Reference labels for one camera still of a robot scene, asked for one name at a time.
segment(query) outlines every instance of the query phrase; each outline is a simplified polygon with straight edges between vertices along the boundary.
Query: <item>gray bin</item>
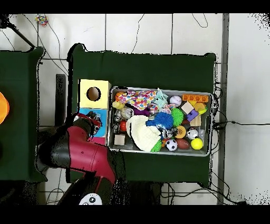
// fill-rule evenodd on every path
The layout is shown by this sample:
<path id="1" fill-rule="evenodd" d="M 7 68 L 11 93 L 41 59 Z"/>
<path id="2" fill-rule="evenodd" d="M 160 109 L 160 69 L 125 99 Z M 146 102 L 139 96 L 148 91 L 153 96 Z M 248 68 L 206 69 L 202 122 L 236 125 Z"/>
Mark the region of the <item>gray bin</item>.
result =
<path id="1" fill-rule="evenodd" d="M 133 90 L 133 91 L 144 91 L 144 90 L 155 90 L 157 89 L 144 89 L 144 88 L 133 88 L 133 87 L 127 87 L 126 89 L 122 89 L 121 87 L 112 87 L 110 90 L 110 105 L 115 99 L 115 95 L 117 92 L 127 92 L 127 90 Z M 201 115 L 201 126 L 197 127 L 197 130 L 201 132 L 204 132 L 204 138 L 202 141 L 204 142 L 204 146 L 201 150 L 194 150 L 190 147 L 188 150 L 181 150 L 177 149 L 173 152 L 167 150 L 165 147 L 161 148 L 159 152 L 145 152 L 140 149 L 138 149 L 132 142 L 132 140 L 129 138 L 128 134 L 126 134 L 125 137 L 125 145 L 114 145 L 114 133 L 112 130 L 112 122 L 113 122 L 113 116 L 116 112 L 116 109 L 111 107 L 111 110 L 109 111 L 108 115 L 108 132 L 107 132 L 107 145 L 109 148 L 113 151 L 121 150 L 122 152 L 130 152 L 130 153 L 155 153 L 155 154 L 164 154 L 164 155 L 185 155 L 185 156 L 207 156 L 209 155 L 211 151 L 211 137 L 212 137 L 212 124 L 213 124 L 213 103 L 214 103 L 214 97 L 212 94 L 207 92 L 187 92 L 187 91 L 176 91 L 176 90 L 163 90 L 162 92 L 169 96 L 175 96 L 178 95 L 182 97 L 182 94 L 197 94 L 197 95 L 208 95 L 208 103 L 206 103 L 208 110 Z"/>

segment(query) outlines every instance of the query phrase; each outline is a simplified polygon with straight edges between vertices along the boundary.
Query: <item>green pom pom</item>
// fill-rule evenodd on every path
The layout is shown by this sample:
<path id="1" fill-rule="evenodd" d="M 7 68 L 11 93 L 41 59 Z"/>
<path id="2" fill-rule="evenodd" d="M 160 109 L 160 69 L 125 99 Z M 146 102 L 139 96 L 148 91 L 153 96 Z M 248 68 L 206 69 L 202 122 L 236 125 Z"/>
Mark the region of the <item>green pom pom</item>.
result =
<path id="1" fill-rule="evenodd" d="M 179 126 L 184 119 L 184 114 L 183 114 L 182 110 L 180 110 L 178 108 L 173 108 L 171 110 L 171 115 L 173 118 L 173 125 L 175 127 Z"/>
<path id="2" fill-rule="evenodd" d="M 151 152 L 158 152 L 161 149 L 162 142 L 161 140 L 158 140 L 158 142 L 155 144 L 155 146 L 151 149 Z"/>

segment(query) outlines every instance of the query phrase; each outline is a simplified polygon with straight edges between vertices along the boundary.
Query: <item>dark green table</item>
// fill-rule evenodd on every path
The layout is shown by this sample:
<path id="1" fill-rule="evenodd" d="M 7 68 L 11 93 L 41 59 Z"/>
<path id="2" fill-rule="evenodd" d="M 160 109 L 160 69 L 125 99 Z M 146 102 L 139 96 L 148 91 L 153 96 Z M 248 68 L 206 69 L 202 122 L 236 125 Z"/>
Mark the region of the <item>dark green table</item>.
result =
<path id="1" fill-rule="evenodd" d="M 68 112 L 77 111 L 78 79 L 107 80 L 112 86 L 213 92 L 215 60 L 213 53 L 197 56 L 86 52 L 82 44 L 75 44 L 68 55 Z M 208 186 L 210 156 L 144 153 L 123 153 L 123 156 L 127 180 L 200 182 Z M 123 165 L 120 153 L 117 164 Z M 80 176 L 71 172 L 71 182 Z"/>
<path id="2" fill-rule="evenodd" d="M 34 166 L 37 143 L 38 60 L 43 48 L 0 51 L 0 92 L 9 114 L 0 124 L 0 180 L 45 181 Z"/>

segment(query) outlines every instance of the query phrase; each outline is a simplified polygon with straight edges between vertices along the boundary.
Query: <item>yellow cube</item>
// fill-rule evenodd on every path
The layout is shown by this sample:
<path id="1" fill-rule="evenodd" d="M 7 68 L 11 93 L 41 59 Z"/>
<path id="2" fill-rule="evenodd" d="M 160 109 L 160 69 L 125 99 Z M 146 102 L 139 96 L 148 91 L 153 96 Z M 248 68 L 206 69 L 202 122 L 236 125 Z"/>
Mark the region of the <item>yellow cube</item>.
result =
<path id="1" fill-rule="evenodd" d="M 109 109 L 111 84 L 108 81 L 81 79 L 79 86 L 80 108 Z"/>

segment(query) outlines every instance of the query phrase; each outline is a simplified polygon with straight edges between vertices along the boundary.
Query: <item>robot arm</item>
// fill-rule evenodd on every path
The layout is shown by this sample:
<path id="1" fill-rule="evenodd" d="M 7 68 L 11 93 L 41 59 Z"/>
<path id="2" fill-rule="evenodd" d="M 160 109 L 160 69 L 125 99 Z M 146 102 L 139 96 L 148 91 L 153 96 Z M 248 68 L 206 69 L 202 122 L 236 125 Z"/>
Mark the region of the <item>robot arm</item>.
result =
<path id="1" fill-rule="evenodd" d="M 79 204 L 89 196 L 89 204 L 98 204 L 99 197 L 102 204 L 107 204 L 116 181 L 113 158 L 108 147 L 88 141 L 101 123 L 79 113 L 76 119 L 73 116 L 73 120 L 71 126 L 60 127 L 56 134 L 39 146 L 38 158 L 49 167 L 70 168 L 85 173 L 81 180 L 71 185 L 59 204 Z"/>

